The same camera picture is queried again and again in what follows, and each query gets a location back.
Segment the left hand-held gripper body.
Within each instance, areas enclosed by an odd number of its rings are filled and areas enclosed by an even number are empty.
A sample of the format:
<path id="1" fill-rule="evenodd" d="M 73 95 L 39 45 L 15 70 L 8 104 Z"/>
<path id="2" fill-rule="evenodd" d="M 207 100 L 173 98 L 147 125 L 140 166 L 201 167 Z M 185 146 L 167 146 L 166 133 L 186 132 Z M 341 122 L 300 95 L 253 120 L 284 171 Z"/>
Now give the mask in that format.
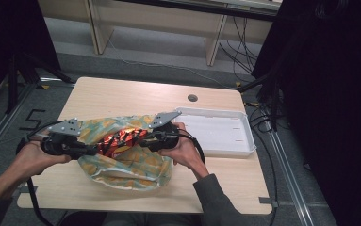
<path id="1" fill-rule="evenodd" d="M 87 144 L 78 140 L 80 127 L 77 118 L 54 122 L 46 126 L 47 135 L 41 142 L 41 148 L 51 155 L 69 155 L 77 160 L 86 155 Z"/>

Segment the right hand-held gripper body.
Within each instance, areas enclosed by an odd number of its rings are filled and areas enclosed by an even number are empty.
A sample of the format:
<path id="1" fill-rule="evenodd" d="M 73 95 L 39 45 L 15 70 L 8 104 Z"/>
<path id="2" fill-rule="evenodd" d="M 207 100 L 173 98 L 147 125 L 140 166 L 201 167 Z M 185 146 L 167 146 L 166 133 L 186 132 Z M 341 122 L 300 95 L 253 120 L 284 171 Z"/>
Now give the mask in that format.
<path id="1" fill-rule="evenodd" d="M 151 132 L 143 139 L 155 143 L 155 152 L 162 149 L 174 148 L 179 140 L 179 129 L 172 120 L 180 116 L 180 111 L 161 112 L 155 115 L 153 121 L 148 125 Z"/>

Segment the orange and black snack packet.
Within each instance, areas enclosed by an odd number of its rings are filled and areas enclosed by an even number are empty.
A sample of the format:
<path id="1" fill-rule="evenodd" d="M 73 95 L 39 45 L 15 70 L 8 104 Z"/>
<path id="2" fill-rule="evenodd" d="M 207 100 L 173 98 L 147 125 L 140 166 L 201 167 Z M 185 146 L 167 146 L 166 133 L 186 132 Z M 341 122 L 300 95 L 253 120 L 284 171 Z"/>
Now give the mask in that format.
<path id="1" fill-rule="evenodd" d="M 98 153 L 105 157 L 115 158 L 130 150 L 148 134 L 148 131 L 140 128 L 122 129 L 114 134 L 103 137 L 98 143 Z"/>

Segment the teal fruit-print cloth bag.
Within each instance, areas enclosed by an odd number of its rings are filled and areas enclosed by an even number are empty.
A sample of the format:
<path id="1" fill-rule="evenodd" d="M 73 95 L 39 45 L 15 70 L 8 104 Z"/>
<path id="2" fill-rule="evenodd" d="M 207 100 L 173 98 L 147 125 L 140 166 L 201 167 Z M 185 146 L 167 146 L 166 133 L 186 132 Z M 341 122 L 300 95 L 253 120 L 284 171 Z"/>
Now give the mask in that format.
<path id="1" fill-rule="evenodd" d="M 121 116 L 81 121 L 79 140 L 97 145 L 105 136 L 122 129 L 140 128 L 148 132 L 152 115 Z M 172 160 L 136 144 L 115 158 L 100 154 L 78 159 L 80 168 L 94 182 L 122 190 L 148 191 L 166 185 L 172 177 Z"/>

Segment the person's right hand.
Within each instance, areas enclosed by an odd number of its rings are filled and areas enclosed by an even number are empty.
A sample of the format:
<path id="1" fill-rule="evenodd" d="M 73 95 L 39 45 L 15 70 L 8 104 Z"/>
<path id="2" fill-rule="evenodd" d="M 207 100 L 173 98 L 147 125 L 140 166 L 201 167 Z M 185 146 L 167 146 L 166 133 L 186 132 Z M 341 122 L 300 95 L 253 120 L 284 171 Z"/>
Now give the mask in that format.
<path id="1" fill-rule="evenodd" d="M 173 149 L 162 149 L 158 153 L 162 156 L 170 157 L 175 165 L 180 164 L 190 169 L 197 180 L 205 178 L 209 172 L 193 141 L 187 138 L 185 124 L 176 122 L 174 125 L 179 129 L 181 134 L 177 145 Z"/>

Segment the person's left hand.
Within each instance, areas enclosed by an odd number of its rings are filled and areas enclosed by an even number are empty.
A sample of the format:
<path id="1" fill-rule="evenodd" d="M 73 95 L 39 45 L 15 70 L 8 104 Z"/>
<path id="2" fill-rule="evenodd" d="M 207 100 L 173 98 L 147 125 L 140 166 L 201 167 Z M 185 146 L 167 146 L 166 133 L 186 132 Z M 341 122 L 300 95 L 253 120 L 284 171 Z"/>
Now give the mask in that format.
<path id="1" fill-rule="evenodd" d="M 51 155 L 45 153 L 38 141 L 30 141 L 16 155 L 12 167 L 22 178 L 41 174 L 55 164 L 65 164 L 72 160 L 69 155 Z"/>

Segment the white plastic tray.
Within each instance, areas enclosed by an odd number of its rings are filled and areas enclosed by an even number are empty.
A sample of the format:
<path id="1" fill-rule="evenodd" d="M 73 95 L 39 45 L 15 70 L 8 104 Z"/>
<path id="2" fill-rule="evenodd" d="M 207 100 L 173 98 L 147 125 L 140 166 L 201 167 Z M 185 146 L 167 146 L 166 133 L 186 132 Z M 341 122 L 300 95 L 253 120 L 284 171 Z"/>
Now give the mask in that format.
<path id="1" fill-rule="evenodd" d="M 177 107 L 175 122 L 197 138 L 208 157 L 248 158 L 256 146 L 247 115 L 242 111 Z"/>

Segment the black metal stand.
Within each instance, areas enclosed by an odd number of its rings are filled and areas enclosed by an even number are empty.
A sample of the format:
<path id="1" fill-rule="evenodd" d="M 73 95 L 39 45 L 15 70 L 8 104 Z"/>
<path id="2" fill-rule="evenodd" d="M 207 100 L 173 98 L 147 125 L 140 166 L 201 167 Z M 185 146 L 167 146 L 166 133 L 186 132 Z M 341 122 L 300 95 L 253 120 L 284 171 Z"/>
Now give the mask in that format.
<path id="1" fill-rule="evenodd" d="M 36 69 L 42 68 L 64 83 L 73 84 L 69 76 L 58 69 L 54 69 L 46 62 L 27 53 L 13 54 L 8 61 L 8 108 L 6 113 L 11 113 L 19 103 L 18 75 L 21 75 L 27 84 L 38 84 L 41 78 Z"/>

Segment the light wooden shelf unit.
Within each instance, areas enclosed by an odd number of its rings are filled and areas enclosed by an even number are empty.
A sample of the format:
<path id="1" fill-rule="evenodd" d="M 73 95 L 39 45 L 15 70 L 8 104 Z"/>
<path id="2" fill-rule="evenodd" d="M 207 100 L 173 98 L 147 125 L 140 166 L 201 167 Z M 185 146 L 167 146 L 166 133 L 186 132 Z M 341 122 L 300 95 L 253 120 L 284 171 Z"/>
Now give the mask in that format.
<path id="1" fill-rule="evenodd" d="M 203 37 L 206 64 L 215 62 L 220 40 L 239 40 L 261 44 L 271 22 L 192 9 L 155 6 L 152 0 L 130 3 L 119 0 L 38 0 L 48 18 L 84 22 L 90 25 L 94 53 L 101 55 L 117 27 L 130 27 Z"/>

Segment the black curtain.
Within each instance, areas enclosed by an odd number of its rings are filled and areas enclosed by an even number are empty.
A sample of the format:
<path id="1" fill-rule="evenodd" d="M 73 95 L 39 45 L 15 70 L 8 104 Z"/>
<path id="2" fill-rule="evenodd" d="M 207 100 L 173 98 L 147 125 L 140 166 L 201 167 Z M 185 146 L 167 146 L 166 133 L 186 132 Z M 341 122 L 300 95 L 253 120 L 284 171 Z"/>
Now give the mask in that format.
<path id="1" fill-rule="evenodd" d="M 18 53 L 60 68 L 38 0 L 0 0 L 0 84 L 11 56 Z"/>
<path id="2" fill-rule="evenodd" d="M 287 118 L 338 226 L 361 226 L 361 0 L 284 0 L 253 76 Z"/>

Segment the grey tape strip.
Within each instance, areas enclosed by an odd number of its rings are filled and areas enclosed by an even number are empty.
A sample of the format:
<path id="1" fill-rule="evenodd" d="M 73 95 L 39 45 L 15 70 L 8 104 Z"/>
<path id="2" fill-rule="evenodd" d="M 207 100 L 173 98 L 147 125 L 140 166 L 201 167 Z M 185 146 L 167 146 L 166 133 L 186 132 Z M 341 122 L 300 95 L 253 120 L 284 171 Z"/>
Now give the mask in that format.
<path id="1" fill-rule="evenodd" d="M 278 202 L 275 200 L 272 200 L 271 198 L 267 198 L 267 197 L 258 197 L 259 199 L 259 203 L 261 204 L 270 204 L 272 206 L 272 208 L 278 208 Z"/>

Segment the aluminium floor rail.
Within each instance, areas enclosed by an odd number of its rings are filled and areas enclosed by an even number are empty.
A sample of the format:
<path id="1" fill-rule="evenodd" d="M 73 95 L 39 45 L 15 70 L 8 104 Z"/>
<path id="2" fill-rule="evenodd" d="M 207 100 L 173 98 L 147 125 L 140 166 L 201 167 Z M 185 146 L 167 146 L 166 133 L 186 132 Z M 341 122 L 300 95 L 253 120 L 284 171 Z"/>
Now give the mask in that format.
<path id="1" fill-rule="evenodd" d="M 17 117 L 18 112 L 23 108 L 26 99 L 35 90 L 35 88 L 35 85 L 26 85 L 18 96 L 17 104 L 9 111 L 9 113 L 4 114 L 0 121 L 0 137 L 6 133 L 14 119 Z"/>
<path id="2" fill-rule="evenodd" d="M 284 174 L 290 197 L 293 200 L 296 212 L 302 226 L 314 226 L 309 207 L 305 202 L 304 195 L 300 190 L 294 173 L 291 169 L 283 144 L 277 132 L 270 131 L 271 143 L 278 158 L 280 168 Z"/>

